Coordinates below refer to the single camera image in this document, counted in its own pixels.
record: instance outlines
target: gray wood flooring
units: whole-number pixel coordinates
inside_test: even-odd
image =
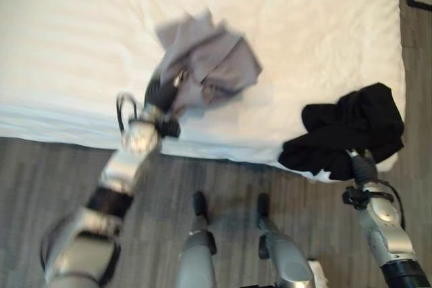
[[[432,278],[432,13],[400,0],[406,68],[406,147],[383,177],[402,195],[407,232]],[[0,287],[42,287],[38,243],[52,220],[86,201],[111,152],[0,139]],[[384,287],[354,211],[347,183],[311,183],[262,165],[162,156],[141,185],[122,235],[110,287],[173,287],[178,253],[192,222],[190,198],[207,193],[219,287],[272,283],[258,259],[254,203],[272,199],[275,222],[307,256],[321,261],[330,287]]]

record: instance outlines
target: gray cloth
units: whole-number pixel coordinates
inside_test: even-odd
[[[225,100],[255,84],[261,65],[248,43],[223,24],[214,26],[209,11],[194,18],[161,26],[156,31],[165,49],[158,73],[161,83],[171,80],[184,68],[171,112],[179,115],[187,107],[201,107]]]

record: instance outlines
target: white duvet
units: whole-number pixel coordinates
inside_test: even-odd
[[[116,148],[115,96],[143,97],[163,56],[155,26],[206,7],[264,70],[230,102],[189,110],[164,153],[281,167],[303,106],[375,82],[404,115],[398,0],[0,0],[0,136]]]

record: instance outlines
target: black cable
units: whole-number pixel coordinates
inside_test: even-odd
[[[399,209],[400,209],[400,226],[401,226],[401,228],[403,228],[403,230],[405,230],[404,207],[402,206],[402,199],[400,198],[398,191],[388,181],[384,181],[384,180],[380,180],[380,179],[378,179],[377,181],[379,183],[382,183],[383,185],[387,186],[388,188],[390,188],[392,190],[392,192],[394,193],[394,195],[396,196],[396,199],[398,200],[398,203],[399,203]]]
[[[122,108],[123,108],[123,103],[124,101],[128,100],[130,103],[132,103],[132,105],[134,106],[134,117],[135,119],[138,118],[138,112],[137,112],[137,103],[135,101],[135,98],[131,95],[131,94],[119,94],[117,96],[117,102],[115,104],[115,109],[117,111],[117,121],[119,123],[119,129],[120,129],[120,133],[124,132],[124,124],[123,124],[123,118],[122,118]]]

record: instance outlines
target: silver metal arm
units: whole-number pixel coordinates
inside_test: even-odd
[[[393,196],[383,190],[383,184],[394,191],[390,184],[378,180],[372,154],[366,150],[360,156],[355,150],[347,151],[352,161],[356,188],[346,188],[344,203],[358,210],[358,221],[367,234],[369,247],[390,288],[430,287],[411,240],[401,224],[401,216],[393,206]]]
[[[127,209],[137,183],[160,151],[155,122],[161,116],[158,109],[146,106],[138,121],[133,121],[124,132],[121,148],[101,173],[97,194],[102,192],[104,200],[112,198],[113,204],[119,207],[103,206],[109,201],[81,207],[61,226],[56,238],[51,238],[43,262],[47,287],[96,288],[111,275],[119,253],[116,237],[126,212],[123,202],[127,202]]]
[[[382,192],[383,186],[368,182],[363,191]],[[400,226],[399,212],[388,199],[371,198],[367,207],[358,211],[357,217],[379,266],[394,260],[416,259],[411,240]]]

